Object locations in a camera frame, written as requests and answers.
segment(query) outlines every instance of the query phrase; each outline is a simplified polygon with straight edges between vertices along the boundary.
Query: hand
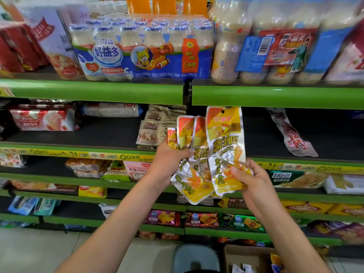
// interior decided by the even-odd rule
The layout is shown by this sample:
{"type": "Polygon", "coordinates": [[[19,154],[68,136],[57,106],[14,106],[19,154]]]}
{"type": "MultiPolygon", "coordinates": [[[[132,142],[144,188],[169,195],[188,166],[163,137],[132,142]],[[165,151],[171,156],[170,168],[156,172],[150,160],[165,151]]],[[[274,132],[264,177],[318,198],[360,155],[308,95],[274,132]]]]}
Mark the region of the hand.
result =
{"type": "Polygon", "coordinates": [[[167,138],[158,146],[157,153],[154,156],[153,163],[150,166],[146,177],[152,179],[158,185],[165,189],[171,183],[171,176],[175,173],[180,160],[189,158],[193,151],[173,150],[167,145],[167,138]]]}
{"type": "Polygon", "coordinates": [[[230,172],[240,182],[248,185],[248,188],[243,190],[242,194],[249,210],[252,211],[261,222],[264,222],[267,216],[281,210],[285,211],[275,192],[268,173],[253,160],[248,159],[246,165],[253,170],[254,176],[249,175],[236,167],[232,167],[230,172]]]}

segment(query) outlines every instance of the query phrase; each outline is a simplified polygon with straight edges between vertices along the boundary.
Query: gray stool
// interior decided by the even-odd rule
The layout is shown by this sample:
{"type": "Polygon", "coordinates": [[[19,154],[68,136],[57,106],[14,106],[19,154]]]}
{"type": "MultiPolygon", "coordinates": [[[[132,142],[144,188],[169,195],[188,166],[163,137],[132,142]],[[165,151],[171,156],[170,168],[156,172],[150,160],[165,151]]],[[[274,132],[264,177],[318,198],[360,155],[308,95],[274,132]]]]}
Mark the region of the gray stool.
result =
{"type": "Polygon", "coordinates": [[[172,273],[185,273],[196,269],[220,272],[220,262],[215,251],[199,244],[182,244],[177,247],[172,273]]]}

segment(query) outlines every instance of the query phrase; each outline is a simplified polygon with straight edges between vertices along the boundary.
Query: cartoon bear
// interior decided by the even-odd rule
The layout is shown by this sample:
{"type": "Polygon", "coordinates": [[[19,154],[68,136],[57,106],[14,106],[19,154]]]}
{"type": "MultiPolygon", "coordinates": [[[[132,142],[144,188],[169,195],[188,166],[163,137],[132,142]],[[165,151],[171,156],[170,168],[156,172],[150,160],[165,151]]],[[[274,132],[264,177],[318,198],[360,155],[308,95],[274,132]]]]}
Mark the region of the cartoon bear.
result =
{"type": "Polygon", "coordinates": [[[147,50],[137,51],[138,61],[143,65],[147,66],[149,64],[149,53],[147,50]]]}

